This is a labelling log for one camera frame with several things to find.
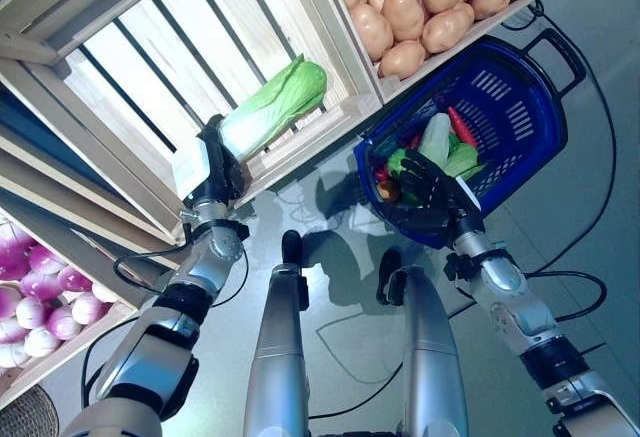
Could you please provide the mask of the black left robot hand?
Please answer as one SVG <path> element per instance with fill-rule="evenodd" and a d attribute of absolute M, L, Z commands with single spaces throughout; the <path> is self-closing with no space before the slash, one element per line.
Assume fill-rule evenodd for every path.
<path fill-rule="evenodd" d="M 198 201 L 213 200 L 228 205 L 246 189 L 241 164 L 224 145 L 220 124 L 214 115 L 201 131 L 181 143 L 170 159 L 177 197 L 192 208 Z"/>

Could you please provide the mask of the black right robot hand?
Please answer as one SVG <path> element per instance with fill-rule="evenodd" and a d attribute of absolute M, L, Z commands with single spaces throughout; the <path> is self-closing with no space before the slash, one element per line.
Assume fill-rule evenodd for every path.
<path fill-rule="evenodd" d="M 388 170 L 401 198 L 380 214 L 409 239 L 439 250 L 466 232 L 485 230 L 481 211 L 463 186 L 416 150 L 392 154 Z"/>

